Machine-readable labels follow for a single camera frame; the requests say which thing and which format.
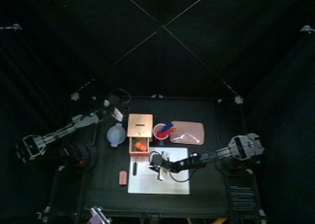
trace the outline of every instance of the cardboard box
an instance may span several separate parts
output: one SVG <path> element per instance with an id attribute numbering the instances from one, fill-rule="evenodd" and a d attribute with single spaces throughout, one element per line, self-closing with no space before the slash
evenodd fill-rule
<path id="1" fill-rule="evenodd" d="M 147 156 L 152 137 L 152 114 L 130 114 L 127 136 L 130 137 L 131 156 Z M 135 147 L 138 142 L 147 147 L 147 151 Z"/>

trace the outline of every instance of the cable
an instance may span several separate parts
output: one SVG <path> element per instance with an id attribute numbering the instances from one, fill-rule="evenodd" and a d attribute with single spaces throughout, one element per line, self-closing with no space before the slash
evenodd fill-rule
<path id="1" fill-rule="evenodd" d="M 190 177 L 188 177 L 186 180 L 183 180 L 183 181 L 179 181 L 179 180 L 176 180 L 176 179 L 174 178 L 171 171 L 168 171 L 168 173 L 170 173 L 170 177 L 172 178 L 172 180 L 174 180 L 176 183 L 186 183 L 186 182 L 188 182 L 188 181 L 191 180 L 192 175 L 195 174 L 196 171 L 198 171 L 198 169 L 194 169 L 194 171 L 192 171 Z"/>
<path id="2" fill-rule="evenodd" d="M 132 100 L 132 95 L 131 95 L 131 93 L 127 92 L 127 91 L 126 91 L 124 89 L 122 89 L 122 88 L 115 88 L 115 89 L 110 92 L 110 95 L 112 95 L 116 91 L 123 92 L 123 93 L 127 95 L 127 97 L 128 97 L 128 99 L 127 99 L 126 101 L 123 101 L 122 104 L 130 103 L 131 100 Z"/>
<path id="3" fill-rule="evenodd" d="M 162 156 L 162 154 L 160 154 L 159 152 L 156 152 L 156 151 L 151 151 L 151 153 L 150 153 L 150 163 L 151 163 L 151 154 L 158 154 L 158 155 Z"/>

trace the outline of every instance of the black wall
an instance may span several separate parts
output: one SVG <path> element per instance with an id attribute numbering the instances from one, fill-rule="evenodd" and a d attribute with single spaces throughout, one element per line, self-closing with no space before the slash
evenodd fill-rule
<path id="1" fill-rule="evenodd" d="M 266 146 L 263 207 L 311 223 L 314 0 L 0 0 L 0 218 L 47 205 L 54 162 L 18 167 L 14 145 L 70 118 L 70 95 L 244 97 Z"/>

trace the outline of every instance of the black table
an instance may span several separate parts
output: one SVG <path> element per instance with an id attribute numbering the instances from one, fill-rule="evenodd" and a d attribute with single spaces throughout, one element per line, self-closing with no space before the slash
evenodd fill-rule
<path id="1" fill-rule="evenodd" d="M 188 154 L 212 152 L 228 145 L 234 136 L 246 135 L 243 106 L 234 99 L 146 99 L 132 100 L 130 113 L 152 114 L 154 124 L 172 121 L 203 123 L 204 144 L 184 145 L 166 141 L 166 147 L 187 147 Z M 100 206 L 108 217 L 222 218 L 228 215 L 224 177 L 214 164 L 196 171 L 190 181 L 188 195 L 128 194 L 119 186 L 119 172 L 130 171 L 130 140 L 111 147 L 106 134 L 118 121 L 110 118 L 99 124 L 98 165 L 90 172 L 84 207 Z"/>

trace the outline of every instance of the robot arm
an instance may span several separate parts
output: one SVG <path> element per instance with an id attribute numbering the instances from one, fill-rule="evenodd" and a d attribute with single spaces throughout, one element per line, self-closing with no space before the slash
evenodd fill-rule
<path id="1" fill-rule="evenodd" d="M 16 145 L 18 157 L 23 160 L 23 162 L 27 162 L 28 160 L 32 160 L 38 156 L 43 155 L 47 145 L 74 133 L 79 128 L 96 124 L 102 120 L 102 116 L 98 114 L 99 113 L 94 112 L 88 116 L 82 114 L 76 115 L 72 117 L 72 122 L 70 124 L 46 136 L 30 135 L 24 137 L 22 142 Z"/>
<path id="2" fill-rule="evenodd" d="M 160 173 L 162 168 L 170 172 L 179 173 L 183 170 L 204 168 L 222 158 L 235 158 L 247 160 L 262 154 L 264 148 L 260 145 L 260 137 L 251 133 L 247 136 L 235 136 L 231 138 L 228 146 L 215 150 L 215 152 L 203 155 L 195 155 L 179 161 L 170 161 L 166 153 L 155 153 L 150 161 L 150 168 Z"/>
<path id="3" fill-rule="evenodd" d="M 122 93 L 127 96 L 127 100 L 124 102 L 122 102 L 122 99 L 119 96 L 116 96 L 116 93 Z M 108 113 L 112 113 L 112 115 L 118 115 L 119 110 L 116 106 L 120 104 L 128 104 L 131 98 L 131 94 L 126 90 L 118 88 L 110 93 L 108 99 L 103 102 L 103 107 L 92 114 L 76 115 L 71 118 L 70 124 L 67 124 L 55 132 L 47 134 L 46 136 L 30 135 L 24 137 L 20 143 L 16 145 L 19 159 L 23 162 L 34 160 L 38 156 L 44 154 L 47 146 L 58 139 L 72 134 L 79 128 L 87 127 L 92 124 L 98 124 L 99 122 L 102 122 Z"/>

